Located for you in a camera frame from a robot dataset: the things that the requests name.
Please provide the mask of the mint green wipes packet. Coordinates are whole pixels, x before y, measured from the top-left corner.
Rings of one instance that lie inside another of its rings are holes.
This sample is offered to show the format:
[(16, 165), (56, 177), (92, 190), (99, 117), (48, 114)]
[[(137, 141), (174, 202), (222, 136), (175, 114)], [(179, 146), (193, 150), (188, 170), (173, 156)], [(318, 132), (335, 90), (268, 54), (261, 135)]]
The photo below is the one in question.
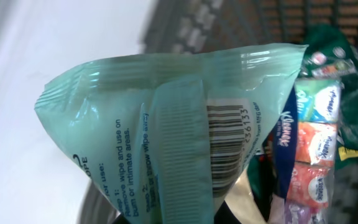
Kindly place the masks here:
[(77, 65), (35, 112), (130, 223), (212, 223), (276, 125), (305, 45), (140, 54)]

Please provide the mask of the Kleenex tissue multipack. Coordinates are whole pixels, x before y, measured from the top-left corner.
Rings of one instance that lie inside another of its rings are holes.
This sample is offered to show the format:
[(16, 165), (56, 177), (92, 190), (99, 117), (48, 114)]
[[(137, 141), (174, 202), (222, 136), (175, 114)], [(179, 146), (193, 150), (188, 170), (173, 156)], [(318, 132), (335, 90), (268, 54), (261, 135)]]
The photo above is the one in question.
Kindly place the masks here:
[(295, 82), (267, 141), (277, 181), (269, 223), (327, 223), (340, 99), (338, 80)]

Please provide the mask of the grey plastic basket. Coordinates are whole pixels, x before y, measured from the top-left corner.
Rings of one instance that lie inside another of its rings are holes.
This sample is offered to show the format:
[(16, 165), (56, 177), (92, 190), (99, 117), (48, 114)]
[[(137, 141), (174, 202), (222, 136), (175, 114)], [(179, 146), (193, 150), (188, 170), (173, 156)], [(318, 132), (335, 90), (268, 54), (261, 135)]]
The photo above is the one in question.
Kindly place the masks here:
[(310, 27), (339, 29), (358, 53), (358, 1), (224, 1), (207, 4), (209, 21), (196, 20), (196, 5), (159, 1), (144, 36), (145, 52), (210, 52), (271, 42), (302, 43)]

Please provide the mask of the green Nescafe coffee bag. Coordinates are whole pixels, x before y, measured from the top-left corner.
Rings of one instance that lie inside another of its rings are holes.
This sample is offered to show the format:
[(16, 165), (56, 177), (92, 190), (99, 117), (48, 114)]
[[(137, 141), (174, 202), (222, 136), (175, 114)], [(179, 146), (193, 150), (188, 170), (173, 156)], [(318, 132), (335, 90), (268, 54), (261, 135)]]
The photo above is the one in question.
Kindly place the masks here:
[[(334, 47), (344, 47), (346, 58), (355, 65), (356, 71), (349, 75), (341, 75), (344, 84), (341, 90), (339, 134), (343, 141), (338, 143), (337, 151), (345, 156), (356, 152), (356, 157), (343, 158), (337, 156), (335, 161), (334, 202), (333, 208), (328, 212), (328, 223), (358, 223), (358, 53), (357, 49), (348, 42), (345, 35), (339, 29), (327, 24), (310, 27), (303, 41), (309, 47), (305, 53), (305, 60), (311, 58), (312, 53), (322, 50), (329, 53)], [(250, 163), (250, 168), (258, 168), (258, 171), (248, 172), (252, 193), (263, 218), (267, 221), (273, 209), (273, 193), (281, 196), (283, 187), (281, 184), (279, 168), (278, 180), (274, 176), (276, 155), (256, 156)]]

